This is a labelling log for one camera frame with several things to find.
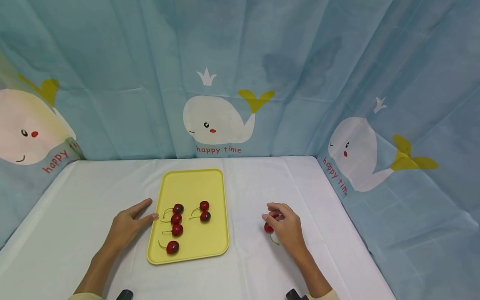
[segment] red cherry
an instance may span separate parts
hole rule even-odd
[[[272,238],[272,233],[274,232],[273,227],[271,227],[268,223],[265,223],[264,230],[265,230],[266,233],[268,233],[270,235],[270,239],[272,240],[272,242],[275,245],[280,246],[280,244],[277,243],[276,241],[274,241],[273,238]]]
[[[200,202],[200,210],[201,211],[205,211],[205,210],[208,210],[210,208],[210,204],[208,203],[208,201],[202,201]]]
[[[171,224],[180,224],[181,223],[181,215],[180,214],[173,214],[172,217],[170,218],[170,223]]]
[[[273,230],[273,227],[271,227],[268,223],[265,222],[265,225],[264,225],[264,230],[266,233],[273,233],[274,230]]]
[[[183,213],[183,205],[181,205],[180,203],[175,204],[175,206],[173,206],[173,213],[182,214]]]
[[[212,217],[212,215],[209,212],[204,211],[204,212],[202,212],[202,214],[200,216],[191,217],[189,220],[195,219],[195,218],[200,218],[200,221],[206,223],[206,222],[210,221],[211,217]]]
[[[193,213],[199,209],[204,212],[204,211],[207,211],[209,208],[210,208],[210,204],[208,203],[208,201],[202,201],[200,202],[199,207],[195,208],[190,215],[192,216]]]
[[[168,254],[176,254],[180,250],[180,244],[176,240],[171,240],[168,242],[167,246],[164,247],[158,241],[158,245],[162,249],[166,249]]]
[[[166,209],[165,212],[163,213],[163,218],[165,218],[165,214],[169,210],[171,210],[174,214],[182,214],[183,213],[183,205],[181,205],[180,203],[177,203],[173,206],[173,208]]]
[[[162,233],[171,232],[174,237],[178,237],[183,233],[183,226],[180,224],[174,224],[172,230],[162,231]]]

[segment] black handle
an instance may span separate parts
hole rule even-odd
[[[307,296],[303,296],[302,298],[300,298],[300,296],[298,295],[297,291],[293,288],[291,289],[286,295],[285,297],[287,297],[287,300],[308,300],[308,297]]]
[[[124,289],[120,292],[120,295],[117,297],[117,300],[132,300],[133,292],[129,289]]]

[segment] blue curtain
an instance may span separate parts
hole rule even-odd
[[[399,300],[475,299],[479,20],[474,0],[0,1],[0,88],[68,129],[31,165],[0,153],[19,185],[0,186],[0,244],[72,143],[91,160],[314,155]]]

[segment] white tablecloth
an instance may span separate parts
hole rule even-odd
[[[292,260],[263,231],[267,202],[287,203],[301,217],[307,245],[342,300],[395,299],[310,156],[75,162],[1,250],[1,298],[67,299],[118,211],[156,200],[166,172],[201,168],[224,173],[228,251],[154,266],[146,260],[147,230],[116,264],[105,293],[109,299],[125,288],[135,300],[281,300],[291,288],[307,293]]]

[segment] cuff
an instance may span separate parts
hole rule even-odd
[[[80,293],[72,295],[68,300],[102,300],[102,297],[93,293]]]
[[[331,290],[328,294],[326,294],[325,296],[320,297],[320,298],[313,298],[310,295],[307,295],[307,298],[309,300],[340,300],[340,298],[336,294],[335,290]]]

